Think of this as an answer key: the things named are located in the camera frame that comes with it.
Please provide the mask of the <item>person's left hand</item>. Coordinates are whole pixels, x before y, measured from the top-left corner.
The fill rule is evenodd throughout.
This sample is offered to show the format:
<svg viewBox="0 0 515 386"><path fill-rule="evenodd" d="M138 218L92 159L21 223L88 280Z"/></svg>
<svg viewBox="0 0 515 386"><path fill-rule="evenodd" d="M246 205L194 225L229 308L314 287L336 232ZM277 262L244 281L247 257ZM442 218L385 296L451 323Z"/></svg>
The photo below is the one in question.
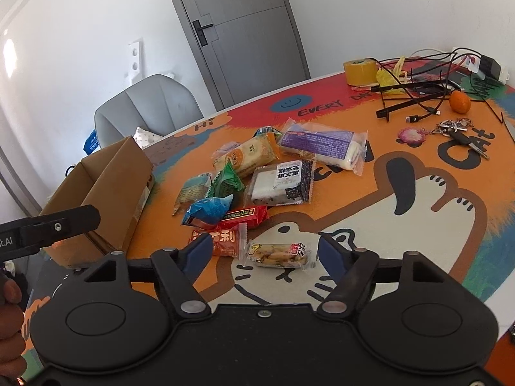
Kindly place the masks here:
<svg viewBox="0 0 515 386"><path fill-rule="evenodd" d="M1 297L5 300L1 306L1 378L13 384L27 367L22 357L25 349L25 341L21 335L24 315L19 307L22 292L17 283L7 279L2 287Z"/></svg>

